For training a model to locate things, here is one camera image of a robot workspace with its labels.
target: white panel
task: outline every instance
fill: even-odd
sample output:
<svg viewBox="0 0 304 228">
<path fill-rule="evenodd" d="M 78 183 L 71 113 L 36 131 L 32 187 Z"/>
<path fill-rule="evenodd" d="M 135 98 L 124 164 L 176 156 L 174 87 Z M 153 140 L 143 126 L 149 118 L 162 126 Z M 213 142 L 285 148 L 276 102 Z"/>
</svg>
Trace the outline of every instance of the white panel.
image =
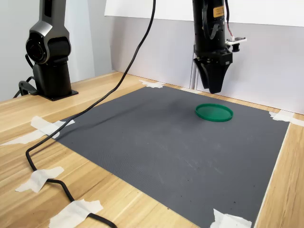
<svg viewBox="0 0 304 228">
<path fill-rule="evenodd" d="M 152 0 L 107 0 L 105 15 L 151 16 Z M 303 0 L 228 0 L 230 21 L 304 27 Z M 191 0 L 157 0 L 156 19 L 193 20 Z"/>
<path fill-rule="evenodd" d="M 304 28 L 236 23 L 231 27 L 237 34 L 247 34 L 248 42 L 233 54 L 219 95 L 304 114 Z M 197 89 L 208 92 L 200 77 Z"/>
<path fill-rule="evenodd" d="M 153 0 L 107 0 L 106 16 L 150 18 Z M 156 19 L 193 20 L 192 1 L 156 0 Z"/>
<path fill-rule="evenodd" d="M 147 30 L 149 19 L 108 19 L 112 24 L 113 68 L 124 72 Z M 129 74 L 189 88 L 193 43 L 193 22 L 156 19 Z"/>
</svg>

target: white wall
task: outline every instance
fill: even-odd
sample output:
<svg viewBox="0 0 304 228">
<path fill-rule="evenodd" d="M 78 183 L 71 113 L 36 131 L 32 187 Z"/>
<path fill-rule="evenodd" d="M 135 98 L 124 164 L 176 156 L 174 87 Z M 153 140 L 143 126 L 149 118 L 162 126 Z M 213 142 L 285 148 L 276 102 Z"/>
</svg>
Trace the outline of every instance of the white wall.
<svg viewBox="0 0 304 228">
<path fill-rule="evenodd" d="M 110 35 L 113 68 L 124 72 L 150 20 L 123 17 L 109 19 L 112 28 Z M 129 74 L 189 88 L 193 42 L 193 22 L 156 19 Z"/>
<path fill-rule="evenodd" d="M 93 0 L 67 0 L 65 26 L 70 32 L 72 52 L 69 56 L 68 66 L 71 82 L 105 74 L 111 71 L 111 57 L 109 41 L 107 44 L 102 39 L 101 45 L 97 40 L 102 37 L 103 24 L 98 26 L 95 21 L 91 26 L 89 6 Z M 100 9 L 104 14 L 104 6 L 96 8 L 95 14 Z M 18 83 L 32 76 L 32 70 L 26 62 L 25 43 L 29 37 L 29 29 L 39 19 L 39 0 L 2 0 L 0 1 L 0 101 L 12 98 L 18 91 Z M 100 57 L 96 54 L 96 62 L 105 63 L 105 71 L 97 67 L 95 73 L 92 40 L 95 43 L 95 53 L 103 53 L 105 47 L 107 56 Z"/>
<path fill-rule="evenodd" d="M 240 23 L 230 26 L 249 41 L 240 45 L 240 52 L 233 53 L 219 95 L 304 114 L 304 28 Z M 200 76 L 197 89 L 209 92 L 203 88 Z"/>
<path fill-rule="evenodd" d="M 125 12 L 131 10 L 133 1 L 135 0 L 121 2 L 126 9 Z M 142 1 L 152 4 L 152 0 Z M 302 2 L 296 3 L 297 7 L 302 6 Z M 291 13 L 290 6 L 296 8 L 292 1 L 288 2 L 284 19 L 292 22 L 287 16 Z M 151 13 L 152 5 L 149 7 L 147 5 L 147 8 L 143 10 L 148 12 L 146 10 L 148 8 Z M 269 13 L 275 13 L 273 9 L 269 10 Z M 146 31 L 149 19 L 111 18 L 115 21 L 112 25 L 112 63 L 115 70 L 124 71 L 135 47 Z M 302 23 L 304 19 L 294 21 L 293 25 L 297 22 Z M 302 89 L 304 85 L 304 65 L 302 64 L 304 28 L 249 23 L 231 23 L 231 27 L 234 35 L 247 37 L 248 42 L 241 44 L 239 53 L 234 53 L 233 64 L 227 71 L 220 95 L 304 114 L 304 90 Z M 192 61 L 193 56 L 188 52 L 193 51 L 194 31 L 192 29 L 193 22 L 190 21 L 156 19 L 151 34 L 130 73 L 189 87 L 191 78 L 189 62 Z M 197 80 L 197 85 L 198 90 L 205 91 L 200 79 Z"/>
<path fill-rule="evenodd" d="M 108 0 L 107 16 L 149 18 L 153 0 Z M 230 21 L 304 27 L 303 0 L 228 0 Z M 157 0 L 156 19 L 193 20 L 191 0 Z"/>
<path fill-rule="evenodd" d="M 72 45 L 68 65 L 71 82 L 77 82 L 95 76 L 89 8 L 87 0 L 66 3 L 65 27 Z"/>
<path fill-rule="evenodd" d="M 25 43 L 38 18 L 39 0 L 0 1 L 0 101 L 12 98 L 19 81 L 32 75 Z"/>
</svg>

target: power cord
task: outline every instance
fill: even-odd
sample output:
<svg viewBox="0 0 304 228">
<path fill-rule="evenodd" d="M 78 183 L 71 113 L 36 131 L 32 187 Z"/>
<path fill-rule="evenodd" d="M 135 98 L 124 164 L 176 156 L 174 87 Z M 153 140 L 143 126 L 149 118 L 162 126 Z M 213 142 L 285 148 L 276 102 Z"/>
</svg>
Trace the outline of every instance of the power cord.
<svg viewBox="0 0 304 228">
<path fill-rule="evenodd" d="M 228 0 L 225 0 L 225 5 L 226 5 L 226 11 L 227 11 L 227 28 L 228 28 L 228 31 L 230 33 L 230 36 L 232 37 L 232 40 L 234 40 L 234 36 L 233 36 L 233 33 L 230 29 L 230 26 L 229 26 L 229 18 L 230 18 L 230 12 L 229 12 L 229 5 L 228 5 Z"/>
<path fill-rule="evenodd" d="M 70 117 L 70 118 L 69 118 L 61 127 L 59 127 L 55 132 L 53 132 L 52 134 L 50 134 L 48 137 L 46 137 L 46 138 L 43 139 L 42 141 L 38 142 L 36 145 L 30 147 L 30 148 L 26 151 L 25 155 L 26 155 L 27 160 L 28 160 L 28 162 L 29 162 L 29 164 L 30 164 L 30 166 L 31 166 L 31 168 L 32 168 L 33 171 L 36 171 L 37 168 L 36 168 L 36 166 L 34 165 L 32 159 L 31 159 L 31 157 L 30 157 L 30 155 L 29 155 L 29 152 L 31 152 L 33 149 L 39 147 L 40 145 L 42 145 L 43 143 L 45 143 L 47 140 L 49 140 L 50 138 L 52 138 L 55 134 L 57 134 L 59 131 L 61 131 L 61 130 L 62 130 L 62 129 L 71 121 L 71 120 L 74 120 L 74 119 L 76 119 L 77 117 L 83 115 L 84 113 L 86 113 L 87 111 L 89 111 L 90 109 L 92 109 L 94 106 L 96 106 L 98 103 L 100 103 L 100 102 L 102 102 L 103 100 L 105 100 L 111 93 L 115 92 L 115 91 L 118 89 L 118 87 L 121 85 L 121 83 L 123 82 L 125 76 L 127 75 L 128 71 L 130 70 L 130 68 L 131 68 L 131 66 L 132 66 L 132 64 L 133 64 L 133 62 L 134 62 L 134 60 L 135 60 L 135 58 L 136 58 L 136 56 L 137 56 L 137 53 L 138 53 L 139 49 L 140 49 L 141 46 L 143 45 L 144 41 L 146 40 L 146 38 L 147 38 L 147 36 L 148 36 L 148 34 L 149 34 L 149 32 L 150 32 L 150 29 L 151 29 L 151 26 L 152 26 L 152 23 L 153 23 L 153 19 L 154 19 L 155 8 L 156 8 L 156 0 L 153 0 L 152 15 L 151 15 L 151 20 L 150 20 L 149 26 L 148 26 L 148 28 L 147 28 L 147 31 L 146 31 L 145 35 L 143 36 L 141 42 L 139 43 L 139 45 L 138 45 L 138 47 L 137 47 L 137 49 L 136 49 L 136 51 L 135 51 L 135 53 L 134 53 L 134 56 L 133 56 L 133 58 L 132 58 L 132 60 L 131 60 L 131 62 L 130 62 L 130 64 L 129 64 L 129 66 L 127 67 L 125 73 L 123 74 L 123 76 L 122 76 L 122 78 L 120 79 L 120 81 L 119 81 L 119 83 L 117 84 L 117 86 L 115 86 L 115 88 L 113 88 L 109 93 L 107 93 L 107 94 L 106 94 L 105 96 L 103 96 L 101 99 L 99 99 L 98 101 L 96 101 L 94 104 L 92 104 L 92 105 L 91 105 L 90 107 L 88 107 L 87 109 L 83 110 L 82 112 L 80 112 L 80 113 L 78 113 L 78 114 L 75 114 L 75 115 L 71 116 L 71 117 Z M 69 200 L 70 200 L 71 202 L 74 201 L 74 198 L 72 197 L 71 193 L 70 193 L 69 190 L 67 189 L 67 186 L 65 185 L 64 182 L 62 182 L 62 181 L 60 181 L 60 180 L 55 180 L 55 179 L 48 179 L 47 182 L 49 182 L 49 183 L 60 184 L 60 185 L 62 186 L 63 190 L 65 191 L 67 197 L 69 198 Z M 107 219 L 105 219 L 105 218 L 103 218 L 103 217 L 101 217 L 101 216 L 99 216 L 99 215 L 95 215 L 95 214 L 90 213 L 90 214 L 88 215 L 88 217 L 91 217 L 91 218 L 93 218 L 93 219 L 96 219 L 96 220 L 98 220 L 98 221 L 101 221 L 101 222 L 107 224 L 109 227 L 117 228 L 117 226 L 116 226 L 113 222 L 111 222 L 111 221 L 109 221 L 109 220 L 107 220 Z"/>
<path fill-rule="evenodd" d="M 29 55 L 28 55 L 28 54 L 25 55 L 25 59 L 27 60 L 29 66 L 33 69 L 34 66 L 33 66 L 32 62 L 30 61 Z M 31 77 L 29 77 L 29 78 L 26 80 L 26 82 L 30 82 L 30 80 L 32 80 L 32 79 L 35 80 L 34 77 L 31 76 Z M 21 92 L 20 92 L 20 90 L 19 90 L 19 91 L 14 95 L 13 98 L 16 98 L 17 96 L 19 96 L 20 93 L 21 93 Z"/>
</svg>

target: black mounting base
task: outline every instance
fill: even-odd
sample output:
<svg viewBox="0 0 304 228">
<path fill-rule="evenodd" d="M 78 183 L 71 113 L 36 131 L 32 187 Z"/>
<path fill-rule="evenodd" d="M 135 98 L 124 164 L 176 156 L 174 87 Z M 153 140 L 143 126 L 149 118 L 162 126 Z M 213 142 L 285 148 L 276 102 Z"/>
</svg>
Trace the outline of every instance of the black mounting base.
<svg viewBox="0 0 304 228">
<path fill-rule="evenodd" d="M 61 97 L 48 97 L 48 96 L 44 96 L 44 95 L 40 95 L 40 96 L 44 97 L 44 98 L 46 98 L 47 100 L 50 100 L 50 101 L 59 101 L 61 99 L 67 98 L 69 96 L 74 96 L 76 94 L 78 94 L 78 92 L 75 91 L 75 90 L 72 90 L 71 94 L 66 95 L 66 96 L 61 96 Z"/>
</svg>

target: white backdrop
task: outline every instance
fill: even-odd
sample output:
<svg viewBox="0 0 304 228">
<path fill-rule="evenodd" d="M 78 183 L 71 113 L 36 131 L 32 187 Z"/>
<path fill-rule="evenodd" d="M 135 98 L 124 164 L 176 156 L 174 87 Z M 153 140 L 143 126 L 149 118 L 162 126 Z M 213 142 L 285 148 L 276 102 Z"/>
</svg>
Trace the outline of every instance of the white backdrop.
<svg viewBox="0 0 304 228">
<path fill-rule="evenodd" d="M 105 15 L 150 18 L 153 0 L 107 0 Z M 230 21 L 304 27 L 304 0 L 228 0 Z M 193 20 L 191 0 L 157 0 L 156 19 Z"/>
</svg>

